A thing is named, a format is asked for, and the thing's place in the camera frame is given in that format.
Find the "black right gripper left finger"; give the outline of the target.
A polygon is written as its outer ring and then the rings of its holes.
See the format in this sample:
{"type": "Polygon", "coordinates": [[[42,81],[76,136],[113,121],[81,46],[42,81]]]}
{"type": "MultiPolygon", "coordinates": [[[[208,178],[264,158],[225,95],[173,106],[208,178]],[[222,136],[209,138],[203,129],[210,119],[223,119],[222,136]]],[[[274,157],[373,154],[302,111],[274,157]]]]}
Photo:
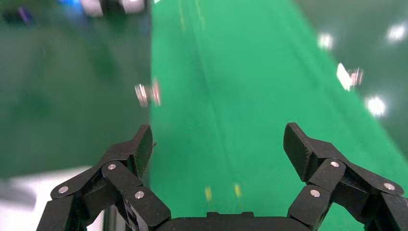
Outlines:
{"type": "Polygon", "coordinates": [[[95,166],[56,186],[37,229],[84,231],[115,206],[131,230],[157,230],[171,212],[141,180],[152,150],[151,127],[142,125],[131,140],[112,145],[95,166]]]}

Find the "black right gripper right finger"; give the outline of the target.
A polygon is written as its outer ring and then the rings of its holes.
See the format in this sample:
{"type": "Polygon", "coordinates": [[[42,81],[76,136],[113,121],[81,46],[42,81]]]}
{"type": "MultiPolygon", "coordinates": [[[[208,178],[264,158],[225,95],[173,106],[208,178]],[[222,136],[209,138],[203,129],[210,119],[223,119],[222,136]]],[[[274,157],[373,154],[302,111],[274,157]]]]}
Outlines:
{"type": "Polygon", "coordinates": [[[296,123],[284,130],[283,148],[306,185],[288,217],[316,231],[332,204],[348,211],[367,231],[405,231],[408,200],[397,183],[349,161],[331,143],[307,136],[296,123]]]}

